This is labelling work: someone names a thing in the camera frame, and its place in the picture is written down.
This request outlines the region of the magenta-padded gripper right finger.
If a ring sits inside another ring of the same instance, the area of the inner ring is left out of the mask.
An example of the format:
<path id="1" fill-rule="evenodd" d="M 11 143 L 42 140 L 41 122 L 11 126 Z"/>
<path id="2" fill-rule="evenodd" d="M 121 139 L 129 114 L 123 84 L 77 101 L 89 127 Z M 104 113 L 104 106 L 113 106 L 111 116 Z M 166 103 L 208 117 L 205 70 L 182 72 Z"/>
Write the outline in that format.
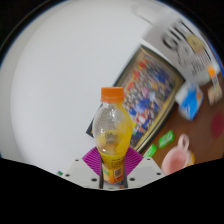
<path id="1" fill-rule="evenodd" d="M 124 187 L 134 189 L 146 186 L 164 177 L 164 173 L 152 157 L 143 157 L 129 148 L 124 160 Z"/>

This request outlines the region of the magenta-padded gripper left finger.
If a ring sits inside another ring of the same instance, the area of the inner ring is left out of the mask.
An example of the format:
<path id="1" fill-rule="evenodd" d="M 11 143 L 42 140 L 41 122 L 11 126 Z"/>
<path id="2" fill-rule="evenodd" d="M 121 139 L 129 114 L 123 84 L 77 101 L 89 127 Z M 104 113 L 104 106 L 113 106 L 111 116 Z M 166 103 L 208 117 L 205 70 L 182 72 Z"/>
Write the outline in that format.
<path id="1" fill-rule="evenodd" d="M 62 177 L 84 188 L 102 189 L 101 157 L 97 148 L 91 149 L 82 158 L 75 158 Z"/>

